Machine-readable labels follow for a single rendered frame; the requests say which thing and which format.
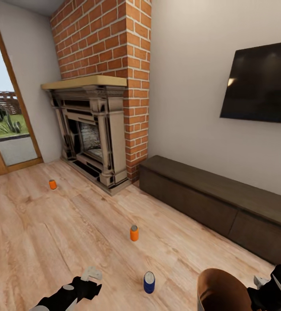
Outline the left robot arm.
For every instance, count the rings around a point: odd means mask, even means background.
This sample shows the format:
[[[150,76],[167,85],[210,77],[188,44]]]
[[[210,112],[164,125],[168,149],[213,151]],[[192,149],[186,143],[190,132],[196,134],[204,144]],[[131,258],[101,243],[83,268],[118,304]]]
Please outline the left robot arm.
[[[86,267],[82,276],[74,277],[73,283],[62,286],[61,290],[51,297],[44,297],[29,311],[74,311],[76,304],[83,298],[92,300],[102,287],[89,280],[89,277],[102,280],[103,273]]]

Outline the trash can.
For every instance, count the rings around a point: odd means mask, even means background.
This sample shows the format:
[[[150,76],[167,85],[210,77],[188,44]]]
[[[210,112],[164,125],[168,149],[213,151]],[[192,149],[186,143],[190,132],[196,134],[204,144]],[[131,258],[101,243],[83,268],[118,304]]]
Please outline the trash can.
[[[247,287],[218,268],[206,269],[199,275],[197,302],[198,311],[252,311]]]

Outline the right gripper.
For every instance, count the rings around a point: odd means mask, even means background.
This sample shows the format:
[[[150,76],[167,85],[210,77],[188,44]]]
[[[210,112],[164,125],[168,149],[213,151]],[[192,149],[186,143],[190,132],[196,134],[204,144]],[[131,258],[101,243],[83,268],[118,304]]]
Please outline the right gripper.
[[[247,289],[252,301],[252,311],[261,309],[263,311],[281,311],[281,303],[279,303],[269,292],[267,283],[259,290],[249,287]]]

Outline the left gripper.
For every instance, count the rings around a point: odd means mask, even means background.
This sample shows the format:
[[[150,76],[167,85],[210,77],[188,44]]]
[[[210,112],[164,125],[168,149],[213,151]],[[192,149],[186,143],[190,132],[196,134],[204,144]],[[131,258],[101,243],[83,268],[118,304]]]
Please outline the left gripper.
[[[97,285],[97,283],[92,282],[90,280],[89,281],[83,281],[80,279],[79,276],[74,277],[73,283],[82,285],[83,295],[82,295],[81,299],[86,298],[86,299],[92,300],[94,298],[94,296],[97,296],[99,294],[100,289],[102,287],[102,284]]]

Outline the can of soda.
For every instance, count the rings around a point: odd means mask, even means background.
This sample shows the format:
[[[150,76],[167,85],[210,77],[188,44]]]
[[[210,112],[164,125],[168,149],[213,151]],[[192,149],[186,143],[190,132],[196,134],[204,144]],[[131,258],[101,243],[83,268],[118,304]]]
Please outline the can of soda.
[[[50,181],[49,181],[49,185],[50,185],[50,188],[51,188],[52,190],[54,190],[54,189],[57,188],[56,183],[55,183],[55,180],[50,180]]]
[[[155,276],[151,271],[144,275],[144,290],[148,294],[152,294],[155,289]]]
[[[130,234],[131,234],[131,240],[137,241],[137,239],[139,238],[139,234],[138,234],[138,227],[136,225],[133,225],[131,227]]]

